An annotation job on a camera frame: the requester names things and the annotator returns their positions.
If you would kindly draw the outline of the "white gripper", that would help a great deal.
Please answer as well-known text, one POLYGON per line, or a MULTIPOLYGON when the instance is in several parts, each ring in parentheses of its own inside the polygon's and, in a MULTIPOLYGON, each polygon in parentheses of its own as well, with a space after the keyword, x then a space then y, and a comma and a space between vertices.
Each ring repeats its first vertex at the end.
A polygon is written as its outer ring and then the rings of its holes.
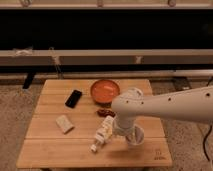
POLYGON ((133 132, 133 127, 135 124, 133 124, 129 128, 124 128, 123 126, 120 126, 117 120, 113 121, 113 134, 118 136, 123 136, 124 138, 133 132))

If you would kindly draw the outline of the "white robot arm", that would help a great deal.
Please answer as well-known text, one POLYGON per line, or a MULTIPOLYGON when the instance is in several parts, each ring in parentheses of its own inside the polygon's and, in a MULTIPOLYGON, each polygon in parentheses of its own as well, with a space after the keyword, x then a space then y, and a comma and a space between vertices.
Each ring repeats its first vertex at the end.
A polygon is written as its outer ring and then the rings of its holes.
POLYGON ((113 99, 115 113, 113 133, 124 136, 130 144, 141 144, 135 133, 143 134, 135 125, 138 116, 213 124, 213 86, 144 96, 138 88, 130 88, 113 99))

